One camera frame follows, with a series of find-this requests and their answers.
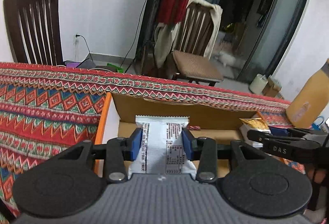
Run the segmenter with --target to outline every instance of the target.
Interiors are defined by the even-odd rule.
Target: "baseboard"
[[[99,62],[121,64],[124,60],[124,57],[110,56],[110,55],[97,54],[97,53],[88,54],[86,58],[89,58],[90,55],[94,61],[99,61]],[[132,60],[133,60],[132,58],[126,58],[123,62],[123,65],[129,65],[132,62]]]

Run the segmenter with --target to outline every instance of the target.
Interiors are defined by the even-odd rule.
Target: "wooden chair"
[[[190,4],[178,30],[176,50],[168,59],[169,66],[170,62],[174,63],[173,80],[188,79],[190,83],[201,81],[209,83],[209,86],[224,80],[216,67],[203,57],[212,33],[210,8]]]
[[[4,13],[18,62],[63,64],[58,0],[4,0]]]

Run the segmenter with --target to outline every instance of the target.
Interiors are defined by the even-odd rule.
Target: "orange bottle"
[[[329,59],[307,80],[286,110],[289,121],[298,128],[309,128],[329,102]]]

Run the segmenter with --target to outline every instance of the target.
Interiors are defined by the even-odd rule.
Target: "bottle label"
[[[309,108],[310,104],[308,102],[304,103],[303,106],[292,116],[292,122],[298,122]]]

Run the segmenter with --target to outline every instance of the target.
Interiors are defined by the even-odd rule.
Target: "patterned tablecloth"
[[[84,139],[95,139],[105,94],[118,92],[228,110],[260,111],[290,127],[289,102],[152,77],[57,66],[0,63],[0,197],[15,207],[20,173]]]

